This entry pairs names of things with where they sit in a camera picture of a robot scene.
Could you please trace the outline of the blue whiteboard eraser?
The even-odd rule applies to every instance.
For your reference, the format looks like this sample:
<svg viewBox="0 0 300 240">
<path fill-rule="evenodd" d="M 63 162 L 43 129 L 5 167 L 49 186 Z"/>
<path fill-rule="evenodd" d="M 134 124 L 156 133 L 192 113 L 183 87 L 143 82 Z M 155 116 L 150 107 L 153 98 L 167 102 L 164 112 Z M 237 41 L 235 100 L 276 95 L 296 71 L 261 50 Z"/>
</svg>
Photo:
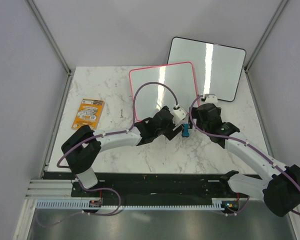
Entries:
<svg viewBox="0 0 300 240">
<path fill-rule="evenodd" d="M 190 136 L 190 133 L 189 133 L 189 124 L 188 123 L 184 123 L 182 125 L 181 136 L 183 138 L 188 138 Z"/>
</svg>

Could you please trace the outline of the pink framed whiteboard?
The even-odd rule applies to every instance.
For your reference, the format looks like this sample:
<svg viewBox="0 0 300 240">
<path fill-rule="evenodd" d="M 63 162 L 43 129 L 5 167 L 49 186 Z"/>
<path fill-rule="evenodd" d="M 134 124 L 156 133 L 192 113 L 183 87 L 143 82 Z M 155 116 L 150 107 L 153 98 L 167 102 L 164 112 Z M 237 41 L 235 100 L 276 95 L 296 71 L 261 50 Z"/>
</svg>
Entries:
<svg viewBox="0 0 300 240">
<path fill-rule="evenodd" d="M 132 69 L 128 77 L 138 122 L 152 118 L 164 106 L 172 110 L 178 104 L 188 110 L 198 94 L 194 66 L 189 61 Z"/>
</svg>

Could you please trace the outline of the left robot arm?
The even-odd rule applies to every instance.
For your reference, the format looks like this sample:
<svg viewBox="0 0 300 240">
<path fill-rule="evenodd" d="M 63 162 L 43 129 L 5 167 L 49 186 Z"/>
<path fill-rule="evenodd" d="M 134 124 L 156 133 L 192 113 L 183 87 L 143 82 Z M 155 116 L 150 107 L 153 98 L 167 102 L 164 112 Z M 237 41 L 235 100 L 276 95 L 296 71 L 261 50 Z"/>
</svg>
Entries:
<svg viewBox="0 0 300 240">
<path fill-rule="evenodd" d="M 170 110 L 164 106 L 153 117 L 135 122 L 132 128 L 98 135 L 87 125 L 80 127 L 63 145 L 63 159 L 70 171 L 82 185 L 89 197 L 96 196 L 100 185 L 92 168 L 98 154 L 107 150 L 127 146 L 142 146 L 152 143 L 160 136 L 172 140 L 183 129 L 187 111 L 182 107 Z"/>
</svg>

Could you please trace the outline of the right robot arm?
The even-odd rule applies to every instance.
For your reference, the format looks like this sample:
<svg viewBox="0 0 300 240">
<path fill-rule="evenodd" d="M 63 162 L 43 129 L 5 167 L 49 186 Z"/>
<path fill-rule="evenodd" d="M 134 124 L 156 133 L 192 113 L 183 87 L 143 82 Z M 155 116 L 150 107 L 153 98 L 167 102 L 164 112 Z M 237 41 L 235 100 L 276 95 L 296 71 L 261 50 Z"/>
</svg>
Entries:
<svg viewBox="0 0 300 240">
<path fill-rule="evenodd" d="M 254 146 L 238 127 L 221 119 L 221 108 L 204 103 L 189 108 L 189 120 L 213 143 L 236 155 L 258 177 L 232 170 L 221 177 L 219 191 L 225 197 L 240 193 L 262 200 L 278 217 L 295 212 L 300 205 L 300 167 L 287 166 Z"/>
</svg>

